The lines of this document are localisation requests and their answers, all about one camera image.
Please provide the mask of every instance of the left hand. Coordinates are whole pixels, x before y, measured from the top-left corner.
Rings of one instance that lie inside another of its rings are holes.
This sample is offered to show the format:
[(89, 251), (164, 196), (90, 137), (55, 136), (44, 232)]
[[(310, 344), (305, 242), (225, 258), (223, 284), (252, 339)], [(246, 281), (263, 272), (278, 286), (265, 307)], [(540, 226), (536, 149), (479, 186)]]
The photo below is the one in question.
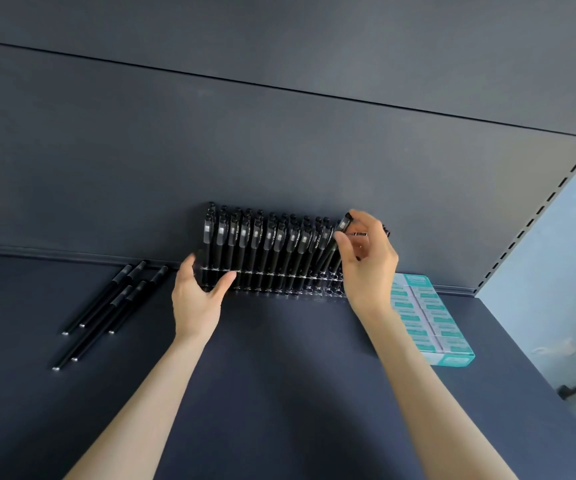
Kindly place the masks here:
[(236, 271), (229, 271), (221, 276), (214, 289), (206, 293), (194, 279), (194, 259), (194, 254), (191, 254), (181, 263), (172, 290), (176, 338), (197, 337), (207, 342), (217, 328), (221, 301), (235, 280)]

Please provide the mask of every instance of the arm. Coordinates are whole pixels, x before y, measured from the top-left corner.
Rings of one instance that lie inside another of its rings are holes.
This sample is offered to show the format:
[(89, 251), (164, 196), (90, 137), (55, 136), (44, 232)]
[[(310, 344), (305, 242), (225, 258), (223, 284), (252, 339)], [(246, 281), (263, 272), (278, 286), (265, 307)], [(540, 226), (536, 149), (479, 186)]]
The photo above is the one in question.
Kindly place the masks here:
[(351, 210), (351, 214), (355, 222), (348, 231), (368, 236), (335, 233), (344, 287), (383, 363), (424, 472), (432, 480), (516, 480), (417, 350), (390, 306), (399, 258), (381, 222), (364, 212)]
[(150, 480), (188, 381), (217, 326), (221, 300), (236, 277), (227, 273), (210, 293), (194, 279), (190, 255), (176, 275), (172, 306), (176, 337), (137, 392), (84, 453), (66, 480)]

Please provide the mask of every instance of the box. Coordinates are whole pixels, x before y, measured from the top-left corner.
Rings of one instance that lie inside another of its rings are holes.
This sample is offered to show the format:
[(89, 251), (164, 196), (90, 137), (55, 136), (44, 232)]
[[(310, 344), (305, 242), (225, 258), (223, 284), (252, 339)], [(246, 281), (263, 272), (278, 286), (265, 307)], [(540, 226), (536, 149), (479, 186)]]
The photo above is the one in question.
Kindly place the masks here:
[(399, 313), (406, 331), (430, 365), (464, 367), (475, 358), (428, 277), (395, 274), (390, 305)]

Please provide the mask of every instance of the dark gray shelf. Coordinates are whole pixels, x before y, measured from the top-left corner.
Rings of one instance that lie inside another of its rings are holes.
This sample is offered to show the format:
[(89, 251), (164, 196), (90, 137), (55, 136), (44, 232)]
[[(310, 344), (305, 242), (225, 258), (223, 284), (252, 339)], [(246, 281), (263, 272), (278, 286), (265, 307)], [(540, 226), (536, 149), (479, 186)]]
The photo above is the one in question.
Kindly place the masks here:
[[(50, 370), (60, 327), (117, 269), (0, 257), (0, 480), (63, 478), (171, 342), (172, 277), (116, 336)], [(444, 384), (519, 478), (576, 478), (565, 403), (478, 299), (444, 302), (477, 354), (437, 367)], [(180, 474), (424, 478), (348, 303), (247, 294), (224, 300), (156, 478)]]
[(573, 168), (573, 136), (0, 47), (0, 246), (179, 261), (209, 200), (355, 207), (476, 289)]
[(576, 134), (576, 0), (0, 0), (0, 42)]

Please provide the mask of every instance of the white wall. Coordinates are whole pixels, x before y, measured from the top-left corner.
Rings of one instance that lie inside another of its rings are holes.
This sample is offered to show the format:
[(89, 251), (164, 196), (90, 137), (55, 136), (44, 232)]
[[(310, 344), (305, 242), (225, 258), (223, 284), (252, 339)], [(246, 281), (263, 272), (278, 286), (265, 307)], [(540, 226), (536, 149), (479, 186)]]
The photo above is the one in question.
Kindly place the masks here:
[[(576, 176), (479, 292), (490, 311), (553, 387), (576, 385)], [(576, 396), (567, 401), (576, 414)]]

